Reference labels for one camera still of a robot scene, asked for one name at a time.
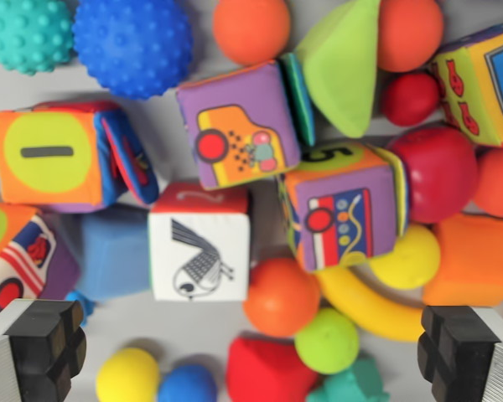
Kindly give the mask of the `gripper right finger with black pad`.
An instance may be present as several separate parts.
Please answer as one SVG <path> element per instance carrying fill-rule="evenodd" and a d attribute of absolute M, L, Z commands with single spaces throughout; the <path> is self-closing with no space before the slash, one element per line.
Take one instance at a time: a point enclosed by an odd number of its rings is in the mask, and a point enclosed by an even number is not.
<path fill-rule="evenodd" d="M 436 401 L 503 401 L 503 317 L 491 307 L 427 306 L 417 343 Z"/>

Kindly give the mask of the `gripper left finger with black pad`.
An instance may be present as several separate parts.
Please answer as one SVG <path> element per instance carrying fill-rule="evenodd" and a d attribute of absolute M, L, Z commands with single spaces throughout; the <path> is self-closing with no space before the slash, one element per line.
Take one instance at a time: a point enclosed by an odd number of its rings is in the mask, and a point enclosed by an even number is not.
<path fill-rule="evenodd" d="M 0 401 L 63 401 L 86 359 L 78 301 L 15 299 L 0 312 Z"/>

